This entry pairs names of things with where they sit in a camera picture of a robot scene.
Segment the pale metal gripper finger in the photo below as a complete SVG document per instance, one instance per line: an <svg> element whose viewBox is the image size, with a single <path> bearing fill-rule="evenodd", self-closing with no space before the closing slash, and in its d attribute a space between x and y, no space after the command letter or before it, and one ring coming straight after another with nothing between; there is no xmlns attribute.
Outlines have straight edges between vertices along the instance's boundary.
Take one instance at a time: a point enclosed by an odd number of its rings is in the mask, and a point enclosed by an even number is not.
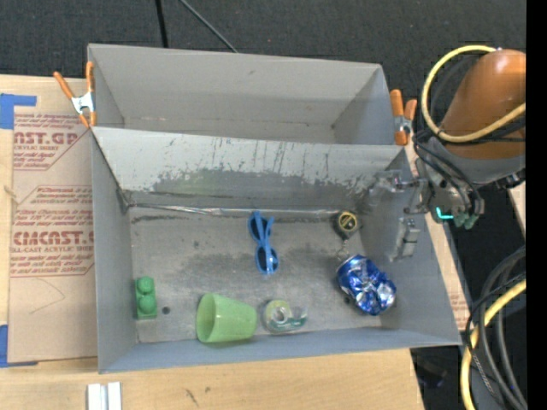
<svg viewBox="0 0 547 410"><path fill-rule="evenodd" d="M395 243L388 254L390 261L400 261L414 255L420 238L421 228L413 217L402 217L398 220Z"/></svg>
<svg viewBox="0 0 547 410"><path fill-rule="evenodd" d="M414 186L414 180L405 180L402 170L385 170L374 175L373 183L368 187L367 202L370 207L380 204L386 193L401 193Z"/></svg>

